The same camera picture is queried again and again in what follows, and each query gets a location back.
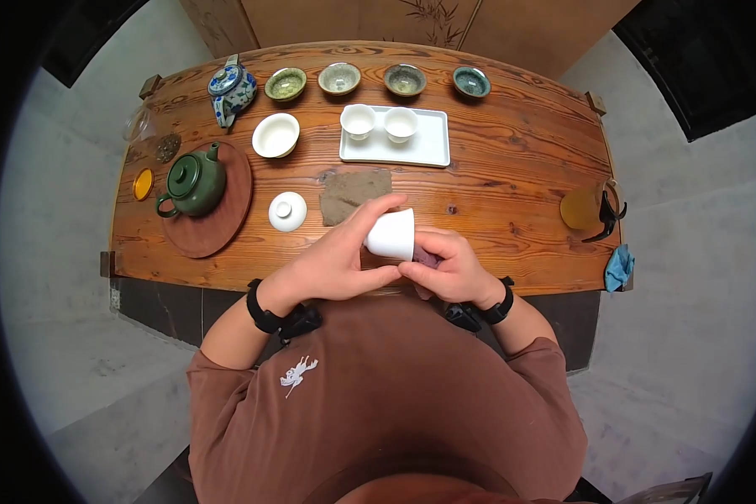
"white rectangular tray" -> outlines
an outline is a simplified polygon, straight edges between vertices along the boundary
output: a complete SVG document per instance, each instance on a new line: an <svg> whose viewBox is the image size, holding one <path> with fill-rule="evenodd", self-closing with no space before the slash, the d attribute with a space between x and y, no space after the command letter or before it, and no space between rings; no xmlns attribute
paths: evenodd
<svg viewBox="0 0 756 504"><path fill-rule="evenodd" d="M440 110L412 109L417 114L417 132L403 144L389 139L383 116L391 106L370 106L375 111L375 129L363 140L353 140L342 130L339 157L342 161L372 161L446 167L451 164L448 145L448 114Z"/></svg>

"purple cloth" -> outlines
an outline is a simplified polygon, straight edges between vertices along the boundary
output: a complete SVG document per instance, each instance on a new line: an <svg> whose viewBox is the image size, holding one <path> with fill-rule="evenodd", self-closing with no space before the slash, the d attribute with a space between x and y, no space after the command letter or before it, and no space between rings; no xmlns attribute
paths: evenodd
<svg viewBox="0 0 756 504"><path fill-rule="evenodd" d="M425 250L423 250L423 247L417 244L414 244L412 260L413 262L420 263L434 269L437 269L439 263L443 262L442 257L426 252ZM417 295L420 296L420 298L424 301L433 296L433 292L423 286L419 286L418 284L414 284L414 289L417 291Z"/></svg>

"blue cloth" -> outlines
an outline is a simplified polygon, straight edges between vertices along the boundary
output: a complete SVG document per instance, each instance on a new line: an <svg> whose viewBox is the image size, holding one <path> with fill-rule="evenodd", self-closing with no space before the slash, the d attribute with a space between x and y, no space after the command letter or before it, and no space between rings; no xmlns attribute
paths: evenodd
<svg viewBox="0 0 756 504"><path fill-rule="evenodd" d="M635 257L627 249L627 245L619 245L610 257L605 267L605 290L614 292L627 283L630 274L633 273Z"/></svg>

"blue and white porcelain teapot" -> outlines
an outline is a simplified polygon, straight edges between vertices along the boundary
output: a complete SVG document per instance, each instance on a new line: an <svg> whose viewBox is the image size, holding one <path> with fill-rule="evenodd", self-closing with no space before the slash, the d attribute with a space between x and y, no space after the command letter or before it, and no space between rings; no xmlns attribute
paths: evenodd
<svg viewBox="0 0 756 504"><path fill-rule="evenodd" d="M218 126L232 126L235 115L252 103L257 89L255 76L238 64L238 54L227 58L224 68L218 70L207 84Z"/></svg>

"white ceramic cup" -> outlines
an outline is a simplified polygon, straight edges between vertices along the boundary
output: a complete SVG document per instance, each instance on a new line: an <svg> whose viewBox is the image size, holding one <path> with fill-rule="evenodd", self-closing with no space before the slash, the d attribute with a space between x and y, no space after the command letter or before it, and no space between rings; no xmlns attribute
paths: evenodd
<svg viewBox="0 0 756 504"><path fill-rule="evenodd" d="M417 114L404 106L393 107L383 116L383 129L390 140L402 144L417 131Z"/></svg>
<svg viewBox="0 0 756 504"><path fill-rule="evenodd" d="M291 114L272 114L252 133L252 147L263 157L288 156L300 138L300 124Z"/></svg>
<svg viewBox="0 0 756 504"><path fill-rule="evenodd" d="M383 214L364 239L364 246L376 256L412 260L414 253L414 210Z"/></svg>
<svg viewBox="0 0 756 504"><path fill-rule="evenodd" d="M372 107L356 103L348 105L339 116L342 129L353 140L363 140L370 136L370 131L375 127L375 111Z"/></svg>

